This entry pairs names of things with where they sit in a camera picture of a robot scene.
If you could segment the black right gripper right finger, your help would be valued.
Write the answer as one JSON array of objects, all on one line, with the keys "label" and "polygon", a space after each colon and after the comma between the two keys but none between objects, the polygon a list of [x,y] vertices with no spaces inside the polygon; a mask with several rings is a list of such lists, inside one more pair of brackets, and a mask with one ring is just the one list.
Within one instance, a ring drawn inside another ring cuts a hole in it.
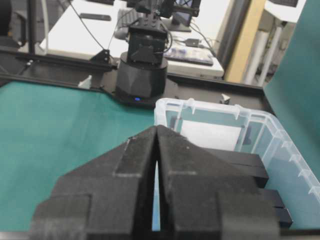
[{"label": "black right gripper right finger", "polygon": [[240,169],[158,125],[168,223],[176,240],[278,240],[275,210]]}]

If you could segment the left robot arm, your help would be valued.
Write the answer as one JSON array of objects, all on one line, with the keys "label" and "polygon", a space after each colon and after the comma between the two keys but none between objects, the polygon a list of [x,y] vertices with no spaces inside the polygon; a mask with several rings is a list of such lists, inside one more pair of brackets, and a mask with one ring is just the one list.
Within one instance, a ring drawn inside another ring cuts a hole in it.
[{"label": "left robot arm", "polygon": [[164,53],[172,36],[161,18],[172,16],[174,1],[140,0],[134,10],[142,15],[128,25],[128,50],[120,56],[114,94],[125,103],[151,107],[165,93]]}]

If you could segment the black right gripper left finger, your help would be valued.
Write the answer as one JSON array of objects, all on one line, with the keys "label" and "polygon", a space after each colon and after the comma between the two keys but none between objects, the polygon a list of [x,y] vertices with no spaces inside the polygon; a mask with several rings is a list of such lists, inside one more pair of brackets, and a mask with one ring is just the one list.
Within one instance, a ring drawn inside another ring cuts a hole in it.
[{"label": "black right gripper left finger", "polygon": [[60,176],[37,205],[32,240],[136,240],[152,229],[156,127]]}]

